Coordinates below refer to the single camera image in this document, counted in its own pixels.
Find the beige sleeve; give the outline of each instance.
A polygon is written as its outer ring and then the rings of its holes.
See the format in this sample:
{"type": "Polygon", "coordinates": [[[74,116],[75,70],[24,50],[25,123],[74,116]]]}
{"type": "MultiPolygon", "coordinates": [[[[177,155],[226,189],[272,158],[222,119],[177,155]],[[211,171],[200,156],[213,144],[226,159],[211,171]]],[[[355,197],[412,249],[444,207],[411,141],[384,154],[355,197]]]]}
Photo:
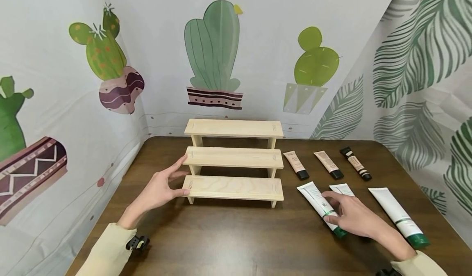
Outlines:
{"type": "Polygon", "coordinates": [[[421,251],[416,257],[403,262],[391,262],[393,269],[403,276],[447,276],[441,267],[421,251]]]}
{"type": "Polygon", "coordinates": [[[126,230],[115,223],[109,224],[76,276],[118,276],[131,254],[126,244],[134,235],[136,229],[126,230]]]}

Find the three-tier wooden stand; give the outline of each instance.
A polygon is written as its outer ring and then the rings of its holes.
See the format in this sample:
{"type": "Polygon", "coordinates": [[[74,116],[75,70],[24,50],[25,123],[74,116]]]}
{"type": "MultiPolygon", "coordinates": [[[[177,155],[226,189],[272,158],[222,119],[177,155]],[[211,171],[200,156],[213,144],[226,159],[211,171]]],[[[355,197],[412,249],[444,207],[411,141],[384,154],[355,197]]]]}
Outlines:
{"type": "Polygon", "coordinates": [[[192,137],[193,146],[187,148],[184,165],[190,167],[184,189],[190,204],[195,198],[248,199],[284,201],[282,183],[275,172],[283,168],[282,153],[275,142],[284,136],[280,121],[190,119],[185,134],[192,137]],[[268,138],[267,149],[214,148],[203,145],[202,136],[268,138]],[[200,176],[202,167],[267,168],[269,178],[200,176]]]}

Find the white cosmetic tube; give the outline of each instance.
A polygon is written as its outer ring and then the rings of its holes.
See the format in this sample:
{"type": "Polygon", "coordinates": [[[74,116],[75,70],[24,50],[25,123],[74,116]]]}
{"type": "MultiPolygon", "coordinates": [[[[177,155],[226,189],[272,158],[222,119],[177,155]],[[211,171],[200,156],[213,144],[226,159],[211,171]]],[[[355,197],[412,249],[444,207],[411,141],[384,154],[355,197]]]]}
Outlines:
{"type": "Polygon", "coordinates": [[[369,191],[413,248],[420,249],[430,244],[428,238],[408,216],[388,188],[369,188],[369,191]]]}
{"type": "Polygon", "coordinates": [[[330,185],[329,187],[336,193],[355,196],[347,184],[330,185]]]}
{"type": "MultiPolygon", "coordinates": [[[[333,207],[328,203],[326,198],[322,196],[322,193],[318,188],[316,188],[313,182],[307,183],[303,186],[297,187],[297,189],[305,196],[305,198],[310,202],[311,206],[318,212],[320,217],[325,216],[336,216],[338,214],[336,211],[333,210],[333,207]]],[[[338,236],[338,238],[342,238],[347,235],[347,232],[341,229],[339,226],[326,223],[329,228],[338,236]]]]}

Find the green tube cap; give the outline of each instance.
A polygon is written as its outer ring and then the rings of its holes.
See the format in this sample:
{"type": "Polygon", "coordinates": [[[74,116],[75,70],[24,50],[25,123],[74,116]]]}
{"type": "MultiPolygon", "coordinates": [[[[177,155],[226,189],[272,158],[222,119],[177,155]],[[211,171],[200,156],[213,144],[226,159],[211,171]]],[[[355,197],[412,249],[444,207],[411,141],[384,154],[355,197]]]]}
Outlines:
{"type": "Polygon", "coordinates": [[[406,238],[414,249],[422,249],[430,245],[428,238],[424,234],[413,234],[406,238]]]}
{"type": "Polygon", "coordinates": [[[339,227],[336,227],[336,229],[334,229],[333,232],[335,233],[336,236],[338,236],[338,238],[343,238],[344,236],[347,235],[347,232],[339,227]]]}

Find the wrist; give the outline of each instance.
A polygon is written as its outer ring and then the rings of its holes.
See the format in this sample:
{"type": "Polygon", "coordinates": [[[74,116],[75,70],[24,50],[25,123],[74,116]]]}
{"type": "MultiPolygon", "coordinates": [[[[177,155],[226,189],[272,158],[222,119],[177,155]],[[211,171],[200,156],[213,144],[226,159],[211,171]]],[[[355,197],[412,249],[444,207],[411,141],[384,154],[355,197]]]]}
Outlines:
{"type": "Polygon", "coordinates": [[[133,202],[128,205],[126,210],[123,212],[121,218],[117,222],[117,225],[127,230],[136,229],[137,224],[145,213],[146,211],[144,211],[143,208],[133,202]]]}
{"type": "Polygon", "coordinates": [[[390,226],[388,226],[388,229],[379,232],[373,239],[379,242],[398,261],[409,260],[417,255],[403,235],[390,226]]]}

